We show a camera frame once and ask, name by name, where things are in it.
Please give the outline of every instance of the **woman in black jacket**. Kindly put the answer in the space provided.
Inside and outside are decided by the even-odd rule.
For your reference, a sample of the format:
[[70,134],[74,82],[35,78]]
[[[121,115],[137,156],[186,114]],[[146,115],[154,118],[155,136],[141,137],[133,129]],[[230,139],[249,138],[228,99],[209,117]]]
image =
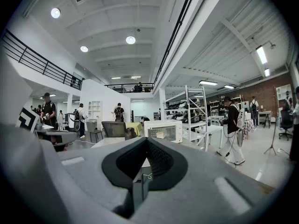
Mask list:
[[227,157],[230,151],[233,151],[233,155],[235,157],[235,165],[240,165],[241,163],[245,162],[243,157],[242,151],[238,146],[239,143],[242,143],[242,132],[239,131],[239,128],[236,126],[238,123],[238,115],[239,110],[237,107],[232,103],[230,97],[224,98],[224,105],[228,107],[228,119],[223,120],[221,123],[224,126],[224,135],[227,137],[227,141],[224,146],[217,151],[221,156]]

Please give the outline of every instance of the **balcony railing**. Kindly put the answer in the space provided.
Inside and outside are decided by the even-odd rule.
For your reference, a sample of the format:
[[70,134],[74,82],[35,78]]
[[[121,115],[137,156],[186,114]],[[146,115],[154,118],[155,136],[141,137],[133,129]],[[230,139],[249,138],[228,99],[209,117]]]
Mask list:
[[6,54],[18,63],[26,65],[44,76],[48,76],[63,84],[69,85],[70,87],[78,90],[81,89],[82,80],[66,72],[38,54],[25,43],[20,41],[10,31],[5,31],[2,40]]
[[178,31],[179,31],[180,27],[181,27],[182,24],[183,24],[183,20],[184,20],[185,15],[186,15],[186,13],[187,13],[187,11],[188,11],[188,8],[189,8],[189,6],[190,6],[191,1],[192,1],[192,0],[185,0],[185,2],[184,2],[184,4],[183,4],[182,10],[181,10],[181,12],[180,12],[180,14],[179,14],[179,16],[178,16],[178,20],[177,20],[176,26],[174,27],[174,30],[173,30],[172,35],[171,35],[171,38],[170,38],[170,40],[169,40],[169,42],[168,42],[166,51],[165,51],[164,56],[163,56],[163,58],[162,58],[161,64],[160,64],[160,66],[159,66],[159,69],[158,69],[158,72],[157,72],[157,75],[156,75],[154,84],[156,84],[156,82],[157,82],[157,80],[158,80],[158,76],[159,76],[160,73],[161,73],[161,70],[162,70],[162,68],[163,68],[163,66],[164,66],[164,63],[165,63],[165,61],[166,61],[167,56],[169,55],[170,49],[171,49],[171,47],[172,47],[172,45],[173,45],[173,42],[174,42],[174,40],[176,39],[176,36],[177,36],[177,34],[178,34]]
[[105,86],[119,93],[151,92],[154,89],[154,83],[109,84]]

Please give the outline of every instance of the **ceiling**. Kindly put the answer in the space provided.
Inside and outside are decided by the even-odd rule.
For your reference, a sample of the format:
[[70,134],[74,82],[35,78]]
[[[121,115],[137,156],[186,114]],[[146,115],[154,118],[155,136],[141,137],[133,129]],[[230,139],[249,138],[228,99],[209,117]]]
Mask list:
[[[208,39],[203,41],[204,48],[200,49],[192,62],[184,67],[204,71],[211,76],[207,79],[178,74],[168,86],[198,87],[200,80],[216,81],[218,83],[216,86],[205,85],[206,94],[209,94],[224,85],[230,85],[220,82],[215,75],[232,79],[236,83],[262,75],[248,48],[224,25],[224,19],[236,28],[253,52],[268,41],[276,45],[274,49],[270,48],[270,43],[263,46],[268,62],[262,65],[258,60],[262,71],[266,68],[274,71],[286,64],[291,32],[283,16],[270,0],[238,0],[234,8],[213,29]],[[172,91],[173,88],[170,89],[171,92],[166,93],[173,95],[181,92]]]
[[[108,80],[141,76],[139,81],[148,82],[161,1],[86,0],[77,5],[75,0],[43,0],[43,3],[60,9],[57,20],[60,26],[79,46],[88,47],[88,55]],[[128,36],[136,38],[135,44],[126,43]]]
[[[51,97],[51,100],[54,102],[64,102],[67,101],[67,97],[68,97],[68,93],[62,92],[62,91],[58,91],[58,90],[54,90],[48,86],[44,86],[38,83],[35,83],[33,81],[24,79],[26,81],[26,83],[31,87],[32,89],[32,93],[31,93],[31,97],[33,98],[40,98],[42,97],[46,92],[50,93],[50,94],[56,94],[56,96]],[[79,96],[75,96],[73,95],[72,98],[73,101],[77,101],[80,100]]]

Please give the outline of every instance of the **tripod stand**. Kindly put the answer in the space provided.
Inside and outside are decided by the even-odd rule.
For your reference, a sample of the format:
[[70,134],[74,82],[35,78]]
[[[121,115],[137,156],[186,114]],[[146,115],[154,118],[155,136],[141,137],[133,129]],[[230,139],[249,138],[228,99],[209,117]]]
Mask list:
[[[275,113],[276,113],[276,110],[277,110],[277,98],[276,98],[276,88],[274,86],[274,98],[275,98]],[[273,146],[273,142],[274,142],[274,137],[275,137],[275,130],[276,130],[276,122],[277,122],[277,117],[275,116],[275,126],[274,126],[274,134],[273,134],[273,139],[272,139],[272,143],[271,143],[271,146],[270,148],[268,148],[264,154],[266,154],[266,152],[268,152],[268,150],[271,150],[273,149],[274,153],[275,153],[275,156],[276,156],[276,152],[275,152],[275,149],[274,149],[274,146]]]

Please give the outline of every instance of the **fluorescent light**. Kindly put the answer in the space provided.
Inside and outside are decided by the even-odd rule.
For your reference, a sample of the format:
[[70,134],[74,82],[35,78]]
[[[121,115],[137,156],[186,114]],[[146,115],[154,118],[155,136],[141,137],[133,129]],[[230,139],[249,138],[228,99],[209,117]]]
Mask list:
[[224,87],[225,87],[225,88],[229,88],[229,89],[234,89],[233,86],[229,86],[229,85],[225,85]]
[[270,70],[269,69],[265,69],[265,76],[269,76],[270,75]]
[[58,18],[60,16],[60,10],[58,8],[53,8],[51,10],[51,16],[54,18]]
[[86,46],[82,46],[82,47],[80,47],[80,49],[83,52],[88,52],[88,48]]
[[262,46],[259,46],[257,49],[256,49],[260,59],[261,59],[261,62],[262,64],[265,64],[267,63],[267,58],[266,58],[266,55],[265,55],[265,52],[263,50],[263,47]]
[[205,81],[205,80],[201,80],[199,83],[200,83],[200,84],[210,84],[210,85],[217,85],[217,84],[218,84],[218,83],[216,83],[216,82]]
[[126,42],[127,42],[128,44],[132,45],[132,44],[134,44],[134,43],[136,42],[136,39],[135,39],[135,37],[133,37],[133,36],[128,36],[128,37],[126,38]]

